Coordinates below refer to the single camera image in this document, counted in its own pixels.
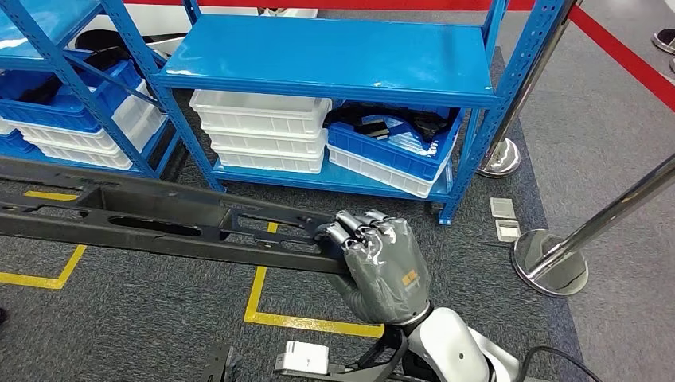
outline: blue metal shelf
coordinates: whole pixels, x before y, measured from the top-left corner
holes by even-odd
[[[497,100],[477,25],[203,14],[153,79],[387,103],[489,108]]]
[[[322,189],[340,193],[359,193],[378,197],[397,197],[416,201],[448,200],[448,184],[445,174],[431,188],[429,197],[421,199],[399,189],[374,181],[354,173],[344,167],[334,165],[328,160],[328,153],[323,160],[321,173],[292,173],[287,171],[258,170],[246,167],[223,166],[220,160],[213,167],[213,176],[224,181],[245,181],[249,183],[263,183],[266,185],[284,185],[303,189]]]
[[[47,37],[65,47],[103,9],[99,0],[20,0]],[[51,72],[53,66],[30,44],[14,23],[0,12],[0,68]]]

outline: yellow tape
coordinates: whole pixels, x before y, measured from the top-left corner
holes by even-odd
[[[26,191],[26,197],[39,197],[40,199],[50,199],[52,201],[74,201],[77,195],[70,193],[43,193],[42,191]]]
[[[53,201],[74,201],[77,199],[77,195],[67,194],[67,193],[43,193],[40,191],[27,191],[24,193],[27,197],[39,197],[41,199],[50,199]],[[75,269],[75,266],[82,258],[84,250],[87,249],[86,245],[79,244],[75,251],[70,255],[70,259],[65,264],[63,271],[56,279],[50,277],[38,277],[38,276],[29,276],[29,275],[16,275],[14,273],[5,273],[0,272],[0,283],[22,285],[24,287],[36,287],[36,288],[45,288],[45,289],[61,289],[65,285],[72,270]]]
[[[270,223],[267,226],[267,231],[276,233],[278,228],[279,225],[277,223]],[[347,334],[350,336],[372,338],[382,337],[382,333],[384,332],[384,327],[382,325],[362,325],[353,324],[351,322],[327,321],[318,320],[315,318],[302,318],[285,316],[282,314],[259,312],[258,305],[260,304],[260,295],[263,292],[263,284],[265,282],[266,274],[266,267],[256,268],[256,276],[253,278],[253,284],[251,286],[251,295],[248,297],[248,303],[246,304],[246,310],[244,311],[245,322],[271,326],[282,326],[293,329]]]
[[[82,258],[85,249],[87,249],[87,246],[82,244],[75,248],[75,251],[73,251],[72,255],[70,255],[70,259],[65,264],[63,271],[61,271],[59,277],[56,279],[0,272],[0,283],[22,285],[24,287],[61,289],[65,285],[65,282],[68,281],[72,270],[75,269],[75,266]]]

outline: black frame rail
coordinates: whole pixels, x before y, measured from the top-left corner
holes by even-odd
[[[0,191],[0,235],[348,275],[333,217],[153,179],[0,156],[0,180],[78,193],[54,201]],[[268,231],[277,224],[277,233]]]

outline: black cable wire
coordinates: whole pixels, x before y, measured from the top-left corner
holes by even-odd
[[[581,361],[575,359],[574,357],[570,356],[566,352],[562,350],[558,350],[549,346],[535,346],[531,348],[527,354],[525,355],[525,358],[523,359],[523,365],[521,366],[521,370],[518,373],[518,377],[516,377],[515,382],[524,382],[525,377],[527,376],[527,371],[529,369],[530,363],[532,363],[532,358],[534,357],[535,354],[538,352],[547,352],[551,354],[555,354],[557,356],[563,357],[564,359],[572,362],[577,368],[580,368],[588,374],[588,376],[593,379],[595,382],[603,382],[600,380],[598,376],[596,376],[588,367],[586,367],[585,364],[581,363]]]

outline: silver pole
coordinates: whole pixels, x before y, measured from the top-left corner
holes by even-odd
[[[544,294],[560,297],[580,291],[588,280],[588,267],[580,252],[581,248],[671,186],[674,181],[675,154],[570,236],[563,239],[542,229],[526,232],[513,246],[511,260],[516,272],[531,287]]]
[[[544,72],[546,64],[551,59],[553,51],[556,50],[556,46],[558,46],[563,33],[567,29],[570,9],[575,5],[580,6],[582,2],[583,0],[568,0],[565,3],[567,8],[562,13],[563,19],[551,32],[550,37],[544,44],[544,48],[535,59],[534,65],[525,76],[521,88],[518,89],[516,97],[506,111],[506,115],[497,129],[497,133],[495,133],[494,139],[490,143],[490,148],[487,150],[485,157],[483,157],[480,166],[478,166],[478,175],[493,178],[508,177],[518,169],[518,166],[521,164],[521,152],[512,140],[506,138],[506,135],[520,114],[525,102],[527,102],[534,86],[539,81],[539,77],[541,77],[541,73]]]

